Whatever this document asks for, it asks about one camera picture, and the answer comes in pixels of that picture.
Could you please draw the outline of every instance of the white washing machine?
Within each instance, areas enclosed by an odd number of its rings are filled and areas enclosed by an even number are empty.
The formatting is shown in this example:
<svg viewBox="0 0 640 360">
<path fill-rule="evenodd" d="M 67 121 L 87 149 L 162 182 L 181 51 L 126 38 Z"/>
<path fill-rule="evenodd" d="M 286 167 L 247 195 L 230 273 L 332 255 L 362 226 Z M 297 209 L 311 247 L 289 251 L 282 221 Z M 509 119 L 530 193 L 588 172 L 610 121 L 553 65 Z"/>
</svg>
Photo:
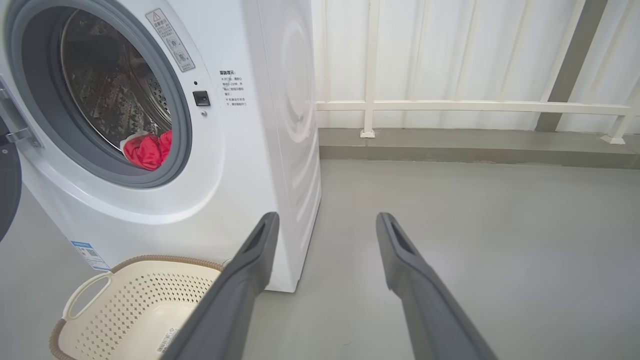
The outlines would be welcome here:
<svg viewBox="0 0 640 360">
<path fill-rule="evenodd" d="M 223 263 L 277 211 L 268 289 L 296 289 L 321 198 L 308 0 L 0 8 L 4 139 L 92 266 L 145 254 Z M 119 149 L 141 130 L 172 131 L 155 171 Z"/>
</svg>

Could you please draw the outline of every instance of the warning label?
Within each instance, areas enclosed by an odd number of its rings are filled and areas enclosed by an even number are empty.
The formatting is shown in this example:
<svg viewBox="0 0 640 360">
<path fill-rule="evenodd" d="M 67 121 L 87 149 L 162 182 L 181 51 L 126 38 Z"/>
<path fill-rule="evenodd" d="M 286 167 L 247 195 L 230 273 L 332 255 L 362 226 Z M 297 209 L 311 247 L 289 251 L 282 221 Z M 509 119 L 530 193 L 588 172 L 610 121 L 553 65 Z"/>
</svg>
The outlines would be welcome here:
<svg viewBox="0 0 640 360">
<path fill-rule="evenodd" d="M 173 26 L 164 16 L 164 13 L 160 9 L 147 14 L 147 19 L 154 26 L 156 32 L 163 39 L 164 44 L 169 49 L 169 52 L 173 55 L 173 59 L 178 63 L 180 71 L 185 72 L 187 70 L 195 69 L 196 65 L 193 64 L 187 49 L 185 49 L 180 37 L 173 30 Z"/>
<path fill-rule="evenodd" d="M 220 75 L 227 106 L 246 106 L 242 76 L 236 74 L 235 70 L 220 70 Z"/>
<path fill-rule="evenodd" d="M 71 243 L 74 244 L 80 255 L 84 257 L 92 268 L 103 271 L 109 271 L 111 269 L 90 243 L 81 243 L 80 241 L 72 241 Z"/>
</svg>

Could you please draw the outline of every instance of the stainless steel drum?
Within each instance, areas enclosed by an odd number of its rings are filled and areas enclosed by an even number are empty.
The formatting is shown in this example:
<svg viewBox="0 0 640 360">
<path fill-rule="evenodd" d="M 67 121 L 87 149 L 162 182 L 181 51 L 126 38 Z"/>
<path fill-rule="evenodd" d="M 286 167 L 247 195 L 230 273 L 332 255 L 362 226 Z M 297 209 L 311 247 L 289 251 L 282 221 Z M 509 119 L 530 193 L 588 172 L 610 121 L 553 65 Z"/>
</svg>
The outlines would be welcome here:
<svg viewBox="0 0 640 360">
<path fill-rule="evenodd" d="M 162 88 L 146 61 L 116 29 L 82 10 L 60 41 L 67 89 L 86 121 L 116 149 L 138 131 L 171 129 Z"/>
</svg>

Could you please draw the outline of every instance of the white railing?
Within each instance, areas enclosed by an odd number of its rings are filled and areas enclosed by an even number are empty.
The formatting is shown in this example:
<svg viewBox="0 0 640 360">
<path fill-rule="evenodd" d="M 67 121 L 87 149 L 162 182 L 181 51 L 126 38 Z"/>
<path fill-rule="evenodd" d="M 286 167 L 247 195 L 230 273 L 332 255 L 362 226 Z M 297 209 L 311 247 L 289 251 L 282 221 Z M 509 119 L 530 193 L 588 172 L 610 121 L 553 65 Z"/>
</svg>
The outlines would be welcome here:
<svg viewBox="0 0 640 360">
<path fill-rule="evenodd" d="M 580 13 L 584 7 L 585 0 L 577 0 L 573 7 L 573 13 L 566 27 L 563 35 L 563 39 L 560 45 L 560 49 L 556 55 L 550 77 L 547 81 L 547 85 L 543 91 L 540 101 L 504 101 L 506 84 L 510 79 L 512 73 L 512 64 L 516 62 L 520 56 L 520 47 L 522 40 L 522 29 L 526 27 L 527 20 L 529 18 L 531 3 L 534 0 L 525 0 L 525 6 L 520 15 L 520 23 L 516 31 L 515 43 L 509 55 L 509 61 L 507 64 L 506 75 L 502 80 L 498 99 L 495 101 L 468 101 L 460 100 L 461 89 L 464 88 L 467 80 L 467 71 L 469 66 L 469 49 L 474 41 L 474 33 L 477 19 L 477 3 L 478 0 L 474 0 L 472 7 L 472 15 L 470 20 L 470 26 L 468 29 L 468 35 L 464 46 L 462 55 L 462 65 L 460 67 L 460 75 L 454 89 L 453 100 L 415 100 L 413 99 L 415 93 L 415 78 L 421 71 L 422 57 L 423 57 L 423 39 L 426 32 L 426 19 L 429 11 L 430 0 L 425 0 L 424 13 L 422 14 L 422 24 L 420 25 L 420 41 L 418 43 L 418 49 L 416 51 L 415 70 L 414 76 L 409 79 L 410 86 L 408 91 L 409 100 L 398 101 L 384 101 L 376 100 L 376 62 L 378 56 L 378 24 L 380 15 L 380 0 L 369 0 L 369 26 L 367 34 L 367 62 L 366 62 L 366 86 L 365 86 L 365 100 L 364 101 L 319 101 L 317 103 L 317 109 L 320 111 L 333 111 L 333 110 L 364 110 L 364 128 L 360 133 L 362 138 L 373 138 L 375 132 L 373 130 L 373 112 L 378 110 L 459 110 L 459 111 L 524 111 L 524 112 L 545 112 L 545 113 L 578 113 L 578 114 L 595 114 L 595 115 L 616 115 L 618 118 L 609 130 L 609 132 L 601 137 L 609 143 L 625 143 L 622 136 L 625 134 L 625 130 L 633 120 L 635 116 L 640 116 L 640 79 L 636 81 L 634 90 L 631 92 L 631 96 L 627 100 L 625 105 L 617 104 L 594 104 L 591 102 L 593 94 L 597 87 L 602 82 L 607 67 L 611 64 L 612 54 L 616 52 L 620 46 L 621 34 L 628 27 L 629 14 L 632 13 L 640 1 L 630 0 L 625 13 L 618 23 L 614 37 L 607 49 L 607 55 L 603 59 L 596 78 L 591 85 L 591 90 L 587 96 L 585 102 L 550 102 L 548 101 L 551 94 L 551 90 L 558 77 L 560 67 L 563 63 L 566 52 L 569 48 L 573 32 L 575 31 Z M 326 15 L 326 0 L 321 1 L 321 18 L 322 29 L 324 38 L 324 93 L 327 98 L 329 96 L 329 71 L 328 71 L 328 54 L 327 49 L 327 15 Z"/>
</svg>

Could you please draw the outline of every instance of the blue label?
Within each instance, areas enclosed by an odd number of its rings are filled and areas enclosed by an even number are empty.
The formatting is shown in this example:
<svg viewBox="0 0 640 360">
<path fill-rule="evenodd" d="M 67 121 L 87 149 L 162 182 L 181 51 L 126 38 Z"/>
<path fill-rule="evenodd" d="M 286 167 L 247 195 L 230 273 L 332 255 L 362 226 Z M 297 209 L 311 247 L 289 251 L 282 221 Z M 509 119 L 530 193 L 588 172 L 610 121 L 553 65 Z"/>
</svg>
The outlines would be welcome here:
<svg viewBox="0 0 640 360">
<path fill-rule="evenodd" d="M 74 244 L 74 246 L 90 247 L 93 249 L 90 243 L 81 243 L 80 241 L 72 241 L 71 243 Z"/>
</svg>

